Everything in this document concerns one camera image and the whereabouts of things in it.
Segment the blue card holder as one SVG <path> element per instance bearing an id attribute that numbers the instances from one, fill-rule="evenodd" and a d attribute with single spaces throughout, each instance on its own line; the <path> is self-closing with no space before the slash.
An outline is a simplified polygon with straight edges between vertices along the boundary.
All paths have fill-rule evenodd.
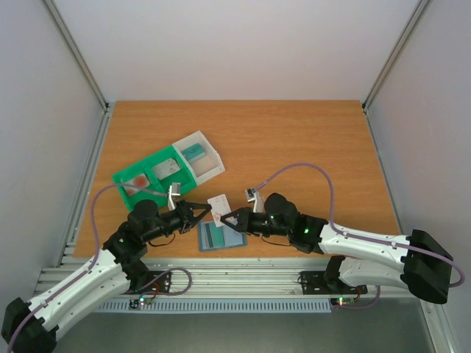
<path id="1" fill-rule="evenodd" d="M 198 247 L 201 252 L 238 248 L 247 245 L 247 236 L 228 226 L 217 227 L 213 221 L 198 224 Z"/>

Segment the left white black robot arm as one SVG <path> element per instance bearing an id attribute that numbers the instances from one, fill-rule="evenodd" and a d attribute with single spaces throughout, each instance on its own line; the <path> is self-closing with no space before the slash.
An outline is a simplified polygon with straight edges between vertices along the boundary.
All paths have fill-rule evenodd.
<path id="1" fill-rule="evenodd" d="M 209 204 L 179 201 L 173 210 L 160 213 L 152 200 L 137 203 L 87 263 L 42 294 L 7 305 L 1 328 L 7 351 L 52 352 L 73 325 L 102 303 L 145 290 L 152 283 L 142 261 L 148 242 L 187 233 L 210 210 Z"/>

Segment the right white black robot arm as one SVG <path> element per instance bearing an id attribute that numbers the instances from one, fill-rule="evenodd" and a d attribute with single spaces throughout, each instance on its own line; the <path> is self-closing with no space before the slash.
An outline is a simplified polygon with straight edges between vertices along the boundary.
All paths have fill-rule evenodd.
<path id="1" fill-rule="evenodd" d="M 333 291 L 362 285 L 396 287 L 427 302 L 447 302 L 453 258 L 425 231 L 381 235 L 341 227 L 300 213 L 279 193 L 268 197 L 262 213 L 242 207 L 223 215 L 221 222 L 250 235 L 283 236 L 306 254 L 330 255 L 325 283 Z"/>

